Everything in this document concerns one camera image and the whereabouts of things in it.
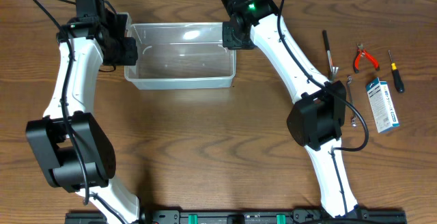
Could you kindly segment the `clear plastic container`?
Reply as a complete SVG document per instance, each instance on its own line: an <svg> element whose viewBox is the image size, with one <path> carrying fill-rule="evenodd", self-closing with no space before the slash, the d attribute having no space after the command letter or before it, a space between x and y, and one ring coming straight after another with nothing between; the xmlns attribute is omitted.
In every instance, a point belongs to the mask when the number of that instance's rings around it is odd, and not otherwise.
<svg viewBox="0 0 437 224"><path fill-rule="evenodd" d="M225 48L223 24L132 23L126 35L138 60L124 77L140 90L228 88L236 75L236 52Z"/></svg>

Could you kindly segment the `small claw hammer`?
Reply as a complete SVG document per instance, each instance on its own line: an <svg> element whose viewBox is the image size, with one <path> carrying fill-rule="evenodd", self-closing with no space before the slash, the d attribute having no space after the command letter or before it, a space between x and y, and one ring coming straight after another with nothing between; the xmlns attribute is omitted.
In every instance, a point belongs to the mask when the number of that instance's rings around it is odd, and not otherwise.
<svg viewBox="0 0 437 224"><path fill-rule="evenodd" d="M324 40L324 46L325 46L326 54L328 57L328 64L329 64L329 69L330 69L329 79L330 79L330 82L334 82L334 80L337 77L339 67L335 66L333 63L333 58L332 58L331 50L330 50L330 44L328 41L328 34L327 34L326 30L322 31L322 37Z"/></svg>

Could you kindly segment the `red handled pliers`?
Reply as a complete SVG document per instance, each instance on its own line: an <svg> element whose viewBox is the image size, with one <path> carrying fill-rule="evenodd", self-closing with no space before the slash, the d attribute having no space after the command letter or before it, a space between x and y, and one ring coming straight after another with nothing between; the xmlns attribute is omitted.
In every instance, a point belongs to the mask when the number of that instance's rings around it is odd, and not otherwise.
<svg viewBox="0 0 437 224"><path fill-rule="evenodd" d="M371 54L368 53L368 51L365 49L365 47L363 46L363 44L357 44L357 54L356 54L356 57L354 58L353 66L352 66L352 67L353 67L353 71L354 71L355 73L359 73L359 72L360 72L359 63L360 63L360 60L361 60L363 57L372 63L373 68L374 68L376 71L379 71L379 70L380 70L380 64L379 64L379 62L376 60L376 58L373 57Z"/></svg>

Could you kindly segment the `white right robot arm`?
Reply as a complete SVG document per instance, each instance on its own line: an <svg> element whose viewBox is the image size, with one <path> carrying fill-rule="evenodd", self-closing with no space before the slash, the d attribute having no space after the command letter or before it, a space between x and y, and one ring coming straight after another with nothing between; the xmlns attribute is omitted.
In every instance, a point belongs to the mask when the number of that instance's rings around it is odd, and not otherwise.
<svg viewBox="0 0 437 224"><path fill-rule="evenodd" d="M358 202L350 189L340 151L346 97L308 60L287 29L273 0L221 0L230 17L223 30L229 49L259 48L284 82L292 100L287 127L307 151L331 217L346 217Z"/></svg>

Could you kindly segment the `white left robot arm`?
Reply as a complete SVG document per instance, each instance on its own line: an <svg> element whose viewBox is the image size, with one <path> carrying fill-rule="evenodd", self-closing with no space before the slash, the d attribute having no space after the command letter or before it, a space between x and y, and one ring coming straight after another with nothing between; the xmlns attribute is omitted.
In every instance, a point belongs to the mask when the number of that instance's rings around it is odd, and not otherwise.
<svg viewBox="0 0 437 224"><path fill-rule="evenodd" d="M60 65L43 116L27 123L26 137L48 184L93 204L94 216L69 214L68 223L139 223L141 206L116 176L115 150L94 117L100 72L133 66L134 38L127 13L107 0L74 0L75 17L58 26Z"/></svg>

